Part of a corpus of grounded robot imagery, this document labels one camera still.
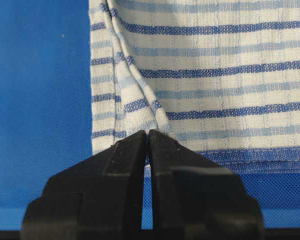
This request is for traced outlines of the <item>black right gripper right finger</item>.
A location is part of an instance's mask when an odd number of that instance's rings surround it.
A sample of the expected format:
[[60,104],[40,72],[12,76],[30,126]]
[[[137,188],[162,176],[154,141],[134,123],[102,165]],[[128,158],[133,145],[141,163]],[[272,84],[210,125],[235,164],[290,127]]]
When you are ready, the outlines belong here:
[[157,240],[262,240],[261,208],[230,169],[149,132]]

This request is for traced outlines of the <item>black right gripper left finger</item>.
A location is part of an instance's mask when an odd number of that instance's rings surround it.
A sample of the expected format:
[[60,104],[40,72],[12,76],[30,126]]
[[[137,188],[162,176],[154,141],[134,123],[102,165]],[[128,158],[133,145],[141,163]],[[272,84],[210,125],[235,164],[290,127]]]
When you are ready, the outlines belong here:
[[49,178],[22,221],[23,240],[136,240],[142,225],[141,130]]

